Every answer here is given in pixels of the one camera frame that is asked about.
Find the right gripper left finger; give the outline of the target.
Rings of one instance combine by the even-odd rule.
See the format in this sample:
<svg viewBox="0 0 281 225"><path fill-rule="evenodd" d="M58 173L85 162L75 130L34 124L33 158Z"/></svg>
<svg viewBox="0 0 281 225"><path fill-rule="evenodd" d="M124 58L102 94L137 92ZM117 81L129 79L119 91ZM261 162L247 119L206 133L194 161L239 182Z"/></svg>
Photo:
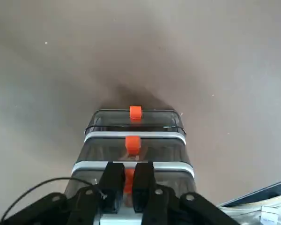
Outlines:
<svg viewBox="0 0 281 225"><path fill-rule="evenodd" d="M116 213L120 208L125 185L122 163L108 162L98 184L82 178L58 177L45 180L19 196L0 219L1 225L92 225L97 215ZM11 209L33 190L54 181L68 180L84 184L68 198L52 192L8 217Z"/></svg>

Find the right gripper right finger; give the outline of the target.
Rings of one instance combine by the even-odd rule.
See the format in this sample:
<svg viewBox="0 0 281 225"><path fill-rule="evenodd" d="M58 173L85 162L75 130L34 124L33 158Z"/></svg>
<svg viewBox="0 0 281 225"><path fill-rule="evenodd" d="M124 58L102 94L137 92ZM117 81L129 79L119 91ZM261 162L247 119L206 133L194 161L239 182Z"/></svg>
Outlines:
<svg viewBox="0 0 281 225"><path fill-rule="evenodd" d="M238 222L196 192L180 197L174 189L157 184L152 162L134 170L133 209L142 214L142 225L237 225Z"/></svg>

